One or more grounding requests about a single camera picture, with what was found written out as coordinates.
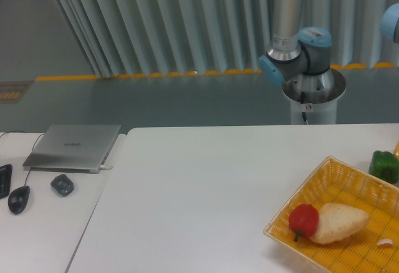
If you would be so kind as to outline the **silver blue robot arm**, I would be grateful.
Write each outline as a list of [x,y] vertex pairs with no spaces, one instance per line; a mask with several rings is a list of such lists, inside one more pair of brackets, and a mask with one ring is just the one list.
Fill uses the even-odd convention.
[[305,29],[299,29],[302,0],[274,0],[271,41],[266,53],[259,58],[259,66],[268,81],[281,85],[295,75],[308,71],[310,64],[300,66],[299,59],[305,46],[328,49],[331,36],[323,32],[322,37],[301,37]]

